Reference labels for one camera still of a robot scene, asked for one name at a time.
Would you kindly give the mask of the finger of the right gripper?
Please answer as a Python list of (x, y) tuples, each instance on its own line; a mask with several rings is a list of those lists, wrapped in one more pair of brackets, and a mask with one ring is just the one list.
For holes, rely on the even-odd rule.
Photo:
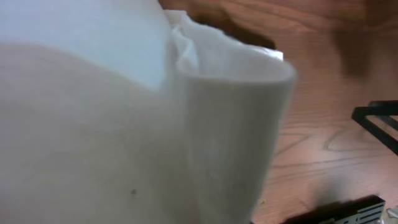
[(351, 119), (397, 155), (397, 100), (355, 107)]

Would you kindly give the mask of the white Mr Robot t-shirt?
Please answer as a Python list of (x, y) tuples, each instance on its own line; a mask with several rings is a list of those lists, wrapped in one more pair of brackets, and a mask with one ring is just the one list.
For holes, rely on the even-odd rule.
[(296, 79), (157, 1), (2, 1), (1, 222), (249, 223)]

